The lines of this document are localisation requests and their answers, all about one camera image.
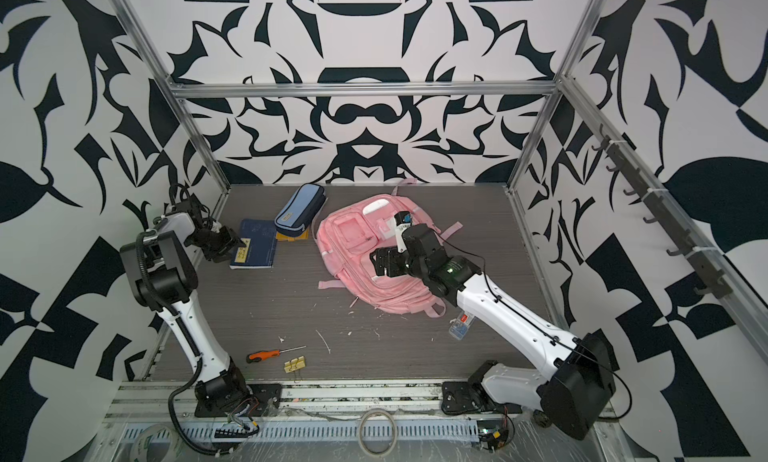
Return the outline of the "dark blue notebook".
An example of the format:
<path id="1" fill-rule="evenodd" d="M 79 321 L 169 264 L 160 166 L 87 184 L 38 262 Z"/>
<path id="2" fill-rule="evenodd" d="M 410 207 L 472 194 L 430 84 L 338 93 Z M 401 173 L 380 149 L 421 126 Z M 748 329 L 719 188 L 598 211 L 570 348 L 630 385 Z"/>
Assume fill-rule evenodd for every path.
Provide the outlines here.
<path id="1" fill-rule="evenodd" d="M 242 246 L 233 254 L 229 267 L 239 269 L 272 268 L 277 248 L 273 221 L 243 219 L 239 227 Z"/>

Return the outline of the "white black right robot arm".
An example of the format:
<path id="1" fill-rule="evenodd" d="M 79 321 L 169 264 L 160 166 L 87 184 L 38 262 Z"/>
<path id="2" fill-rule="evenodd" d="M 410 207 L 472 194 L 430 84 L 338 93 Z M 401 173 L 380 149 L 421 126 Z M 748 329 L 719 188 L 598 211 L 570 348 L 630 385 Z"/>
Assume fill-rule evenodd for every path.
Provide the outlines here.
<path id="1" fill-rule="evenodd" d="M 495 363 L 480 371 L 482 393 L 498 405 L 540 412 L 564 434 L 586 438 L 616 392 L 610 348 L 594 333 L 576 336 L 504 292 L 482 256 L 464 251 L 425 224 L 403 230 L 393 247 L 369 256 L 379 276 L 417 279 L 438 299 L 478 319 L 515 347 L 533 375 Z"/>

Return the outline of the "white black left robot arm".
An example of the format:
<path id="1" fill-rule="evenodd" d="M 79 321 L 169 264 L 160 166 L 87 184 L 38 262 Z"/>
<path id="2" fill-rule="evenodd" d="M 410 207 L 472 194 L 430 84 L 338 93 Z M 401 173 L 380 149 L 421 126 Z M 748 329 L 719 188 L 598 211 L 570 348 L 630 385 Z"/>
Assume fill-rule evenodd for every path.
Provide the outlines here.
<path id="1" fill-rule="evenodd" d="M 250 390 L 203 315 L 199 279 L 187 249 L 196 248 L 205 260 L 221 263 L 244 246 L 196 195 L 174 184 L 169 211 L 120 249 L 134 299 L 155 312 L 176 337 L 193 371 L 191 387 L 202 403 L 232 402 Z"/>

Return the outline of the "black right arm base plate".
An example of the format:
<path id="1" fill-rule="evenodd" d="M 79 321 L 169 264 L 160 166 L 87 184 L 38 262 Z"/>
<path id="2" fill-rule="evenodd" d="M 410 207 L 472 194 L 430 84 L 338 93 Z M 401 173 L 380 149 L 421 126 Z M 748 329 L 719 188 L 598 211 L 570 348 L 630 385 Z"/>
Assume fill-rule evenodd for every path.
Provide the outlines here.
<path id="1" fill-rule="evenodd" d="M 442 400 L 440 410 L 448 416 L 470 414 L 507 413 L 521 414 L 517 404 L 494 402 L 479 383 L 466 381 L 446 381 L 441 385 Z"/>

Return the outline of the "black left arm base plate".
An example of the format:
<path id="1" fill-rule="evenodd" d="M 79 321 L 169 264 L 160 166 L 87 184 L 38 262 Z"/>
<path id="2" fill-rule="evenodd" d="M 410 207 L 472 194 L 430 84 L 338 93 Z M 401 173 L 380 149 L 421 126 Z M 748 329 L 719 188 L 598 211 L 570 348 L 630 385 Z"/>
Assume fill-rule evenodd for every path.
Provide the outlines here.
<path id="1" fill-rule="evenodd" d="M 251 418 L 272 416 L 280 408 L 282 389 L 279 383 L 249 384 L 245 393 L 236 391 L 218 399 L 198 401 L 194 415 L 197 418 L 226 417 L 228 414 Z"/>

